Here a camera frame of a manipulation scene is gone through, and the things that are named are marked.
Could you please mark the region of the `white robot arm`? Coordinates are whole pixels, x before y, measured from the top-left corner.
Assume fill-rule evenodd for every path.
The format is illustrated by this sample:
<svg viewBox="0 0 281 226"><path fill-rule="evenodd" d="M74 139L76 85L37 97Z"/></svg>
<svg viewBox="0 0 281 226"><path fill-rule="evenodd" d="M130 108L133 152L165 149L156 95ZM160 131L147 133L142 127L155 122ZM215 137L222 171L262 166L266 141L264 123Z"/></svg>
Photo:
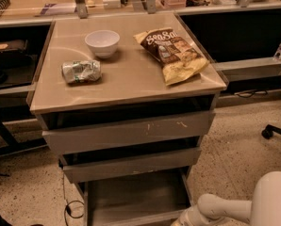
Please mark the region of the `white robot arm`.
<svg viewBox="0 0 281 226"><path fill-rule="evenodd" d="M262 176L250 201L204 194L171 226L215 226L232 218L250 226L281 226L281 171Z"/></svg>

